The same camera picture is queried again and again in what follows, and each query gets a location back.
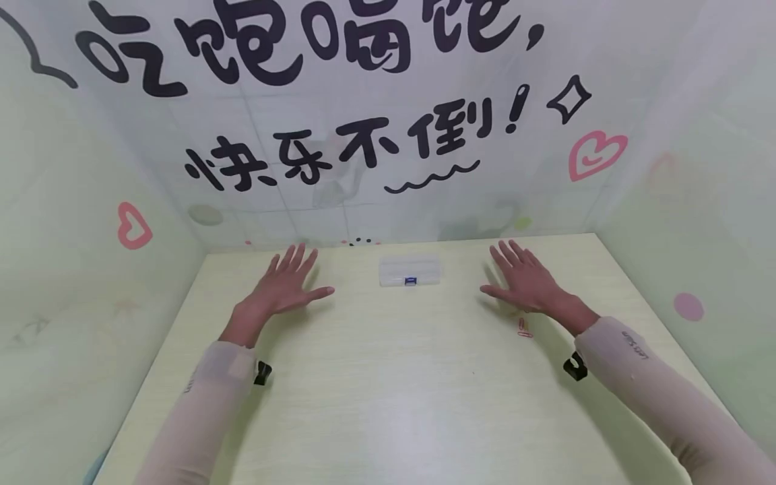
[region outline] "pink dot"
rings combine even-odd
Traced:
[[[689,321],[700,321],[703,318],[703,303],[697,296],[690,293],[679,293],[674,298],[674,309],[680,317]]]

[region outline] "wall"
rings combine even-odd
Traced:
[[[0,483],[91,483],[204,251],[84,87],[0,45]]]
[[[599,236],[776,459],[773,33],[673,136]]]
[[[696,64],[676,55],[714,42],[705,12],[725,2],[343,0],[328,2],[332,30],[310,0],[266,0],[265,12],[224,0],[38,3],[46,29],[31,26],[33,38],[50,33],[59,67],[95,93],[219,250],[589,231],[661,107],[693,110],[697,100],[672,89]],[[308,32],[305,12],[320,14]],[[189,27],[210,34],[188,38]],[[371,136],[373,166],[363,149],[342,157],[355,137],[343,126],[374,119],[388,124]],[[439,140],[448,130],[466,144]],[[302,138],[284,159],[291,136]],[[219,137],[255,158],[244,180],[234,172],[247,153],[230,160]]]

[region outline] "gray circle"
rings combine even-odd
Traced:
[[[189,217],[202,226],[217,226],[223,222],[223,214],[218,209],[205,205],[190,206]]]

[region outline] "hand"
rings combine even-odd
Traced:
[[[528,313],[541,313],[557,320],[573,336],[577,336],[600,318],[578,297],[563,291],[547,268],[528,249],[509,240],[490,246],[490,255],[498,265],[508,289],[483,285],[480,291],[498,298]]]
[[[290,246],[280,264],[278,264],[280,255],[272,258],[267,272],[251,294],[235,305],[232,318],[219,340],[252,348],[272,315],[306,307],[310,302],[334,293],[334,288],[331,286],[309,292],[302,289],[304,279],[318,257],[318,250],[313,249],[307,260],[302,263],[304,243],[299,245],[296,253],[294,253],[295,249],[293,245]]]

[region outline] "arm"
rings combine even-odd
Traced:
[[[693,483],[776,483],[776,466],[751,438],[640,335],[564,292],[537,257],[514,241],[499,247],[501,253],[493,246],[490,253],[509,289],[481,290],[566,328],[589,370],[669,447]]]
[[[207,485],[221,442],[255,378],[253,347],[274,314],[334,292],[304,292],[317,251],[302,263],[304,244],[275,255],[256,288],[238,303],[218,341],[211,344],[159,431],[135,479],[136,485]]]

